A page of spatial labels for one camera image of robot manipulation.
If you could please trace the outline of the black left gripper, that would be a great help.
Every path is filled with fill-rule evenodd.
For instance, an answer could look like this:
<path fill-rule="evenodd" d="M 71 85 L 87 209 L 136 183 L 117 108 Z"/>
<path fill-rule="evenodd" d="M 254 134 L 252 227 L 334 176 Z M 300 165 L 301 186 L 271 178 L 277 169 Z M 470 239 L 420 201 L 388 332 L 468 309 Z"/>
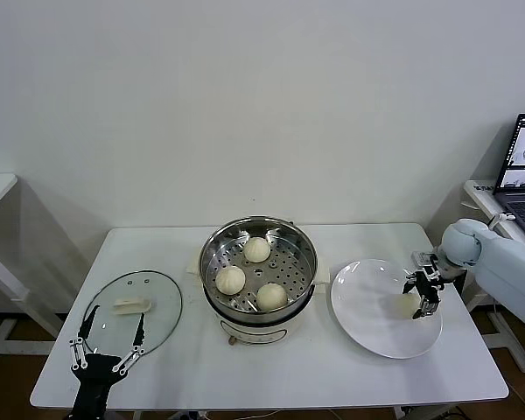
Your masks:
<path fill-rule="evenodd" d="M 144 355 L 144 318 L 142 312 L 130 351 L 119 356 L 90 353 L 87 357 L 86 340 L 91 332 L 95 314 L 100 308 L 94 305 L 83 319 L 75 339 L 68 341 L 73 374 L 80 386 L 68 419 L 103 419 L 113 385 L 127 376 L 128 370 Z"/>

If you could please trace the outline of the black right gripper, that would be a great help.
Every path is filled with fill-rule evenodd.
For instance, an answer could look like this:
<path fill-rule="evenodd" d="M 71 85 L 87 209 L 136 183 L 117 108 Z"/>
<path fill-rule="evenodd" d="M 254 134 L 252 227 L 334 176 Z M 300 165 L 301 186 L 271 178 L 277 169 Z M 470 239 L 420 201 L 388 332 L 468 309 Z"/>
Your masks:
<path fill-rule="evenodd" d="M 413 319 L 429 317 L 437 311 L 440 301 L 438 290 L 441 284 L 440 276 L 428 276 L 426 273 L 416 273 L 406 277 L 402 293 L 409 293 L 416 287 L 421 296 L 420 305 L 412 315 Z"/>

